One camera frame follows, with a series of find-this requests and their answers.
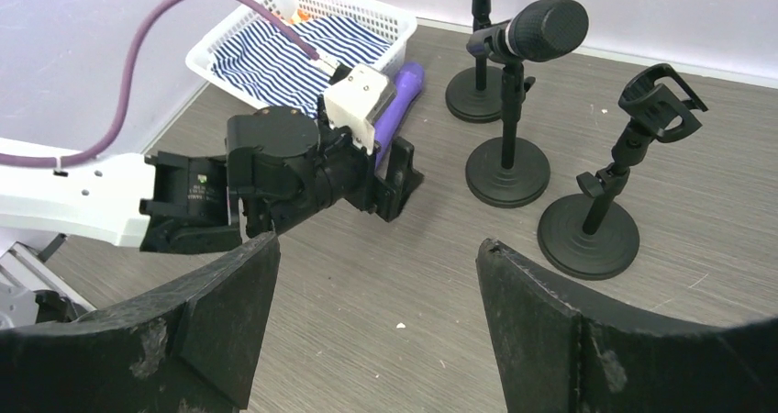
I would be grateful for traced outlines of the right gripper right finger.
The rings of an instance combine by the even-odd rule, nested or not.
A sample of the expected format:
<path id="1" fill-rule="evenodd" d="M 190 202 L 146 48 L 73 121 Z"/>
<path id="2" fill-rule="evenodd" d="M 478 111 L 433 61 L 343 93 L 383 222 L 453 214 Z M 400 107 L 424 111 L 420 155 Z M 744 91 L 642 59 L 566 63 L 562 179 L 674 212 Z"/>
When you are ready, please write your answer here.
<path id="1" fill-rule="evenodd" d="M 774 412 L 777 322 L 670 318 L 553 273 L 499 240 L 476 269 L 510 412 Z"/>

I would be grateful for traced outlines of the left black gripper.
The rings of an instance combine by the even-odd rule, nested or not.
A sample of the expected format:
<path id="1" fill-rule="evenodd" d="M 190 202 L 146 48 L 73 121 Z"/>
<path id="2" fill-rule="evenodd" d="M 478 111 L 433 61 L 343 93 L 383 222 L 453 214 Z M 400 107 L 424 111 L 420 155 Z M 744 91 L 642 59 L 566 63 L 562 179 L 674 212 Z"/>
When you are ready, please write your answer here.
<path id="1" fill-rule="evenodd" d="M 379 184 L 379 217 L 386 222 L 396 219 L 424 180 L 424 175 L 414 167 L 414 145 L 402 137 L 394 139 L 385 177 L 378 182 L 376 156 L 356 148 L 350 128 L 340 127 L 339 132 L 344 141 L 339 150 L 342 198 L 356 209 L 374 214 L 378 209 L 375 194 Z"/>

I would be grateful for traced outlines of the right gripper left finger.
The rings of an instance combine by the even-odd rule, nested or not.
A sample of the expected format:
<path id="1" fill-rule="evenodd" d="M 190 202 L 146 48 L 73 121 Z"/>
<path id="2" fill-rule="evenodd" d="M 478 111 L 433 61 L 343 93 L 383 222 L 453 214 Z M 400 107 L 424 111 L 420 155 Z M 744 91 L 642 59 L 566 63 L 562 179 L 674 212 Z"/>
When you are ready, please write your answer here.
<path id="1" fill-rule="evenodd" d="M 237 412 L 280 264 L 264 233 L 167 284 L 72 322 L 1 333 L 4 412 Z"/>

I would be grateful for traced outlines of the purple microphone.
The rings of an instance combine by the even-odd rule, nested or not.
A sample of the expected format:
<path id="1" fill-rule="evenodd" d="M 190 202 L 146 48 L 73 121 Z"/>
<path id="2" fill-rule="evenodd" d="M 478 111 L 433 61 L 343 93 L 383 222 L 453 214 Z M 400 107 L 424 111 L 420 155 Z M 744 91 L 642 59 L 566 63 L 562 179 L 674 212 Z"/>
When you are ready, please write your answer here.
<path id="1" fill-rule="evenodd" d="M 424 83 L 425 70 L 415 61 L 406 62 L 395 75 L 395 98 L 374 124 L 374 140 L 380 144 L 375 160 L 376 167 L 381 165 L 383 157 L 391 148 L 396 131 L 411 104 L 422 92 Z"/>

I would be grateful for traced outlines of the black mic stand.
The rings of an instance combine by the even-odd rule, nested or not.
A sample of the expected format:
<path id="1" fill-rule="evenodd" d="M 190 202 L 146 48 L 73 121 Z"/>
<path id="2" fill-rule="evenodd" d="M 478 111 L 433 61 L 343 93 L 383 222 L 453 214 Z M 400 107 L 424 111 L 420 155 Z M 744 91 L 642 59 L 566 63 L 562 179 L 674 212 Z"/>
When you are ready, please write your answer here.
<path id="1" fill-rule="evenodd" d="M 538 199 L 550 182 L 550 162 L 533 142 L 517 135 L 526 92 L 535 82 L 524 63 L 512 60 L 502 70 L 502 136 L 475 148 L 465 164 L 471 193 L 491 207 L 524 207 Z"/>
<path id="2" fill-rule="evenodd" d="M 491 0 L 472 0 L 472 31 L 489 28 Z M 489 66 L 486 59 L 476 59 L 473 67 L 457 73 L 448 83 L 445 102 L 456 118 L 483 124 L 498 120 L 501 115 L 500 88 L 502 73 Z"/>
<path id="3" fill-rule="evenodd" d="M 554 201 L 539 220 L 537 237 L 545 258 L 559 271 L 584 280 L 612 278 L 634 262 L 639 228 L 616 198 L 651 143 L 689 137 L 702 126 L 694 112 L 707 110 L 669 63 L 637 74 L 625 85 L 618 105 L 629 121 L 611 150 L 611 163 L 596 173 L 579 174 L 579 193 Z"/>

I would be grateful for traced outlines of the black microphone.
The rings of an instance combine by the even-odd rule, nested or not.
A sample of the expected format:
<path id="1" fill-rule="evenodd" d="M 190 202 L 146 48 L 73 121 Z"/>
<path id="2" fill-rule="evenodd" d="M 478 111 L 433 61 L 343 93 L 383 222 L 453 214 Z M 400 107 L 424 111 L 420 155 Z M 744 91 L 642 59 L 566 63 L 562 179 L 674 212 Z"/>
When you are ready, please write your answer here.
<path id="1" fill-rule="evenodd" d="M 501 64 L 551 61 L 576 50 L 588 28 L 588 13 L 579 2 L 538 0 L 506 22 L 473 32 L 466 50 Z"/>

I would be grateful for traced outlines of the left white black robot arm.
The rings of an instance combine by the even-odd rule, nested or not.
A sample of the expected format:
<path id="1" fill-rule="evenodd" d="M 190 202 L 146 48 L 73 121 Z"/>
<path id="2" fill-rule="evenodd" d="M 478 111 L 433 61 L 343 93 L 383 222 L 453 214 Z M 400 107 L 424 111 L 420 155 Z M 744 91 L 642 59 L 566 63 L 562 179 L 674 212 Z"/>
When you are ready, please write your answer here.
<path id="1" fill-rule="evenodd" d="M 355 140 L 348 127 L 271 106 L 228 120 L 222 156 L 126 153 L 60 172 L 5 166 L 1 224 L 192 255 L 282 234 L 339 200 L 392 221 L 423 181 L 414 147 L 396 139 L 378 175 Z"/>

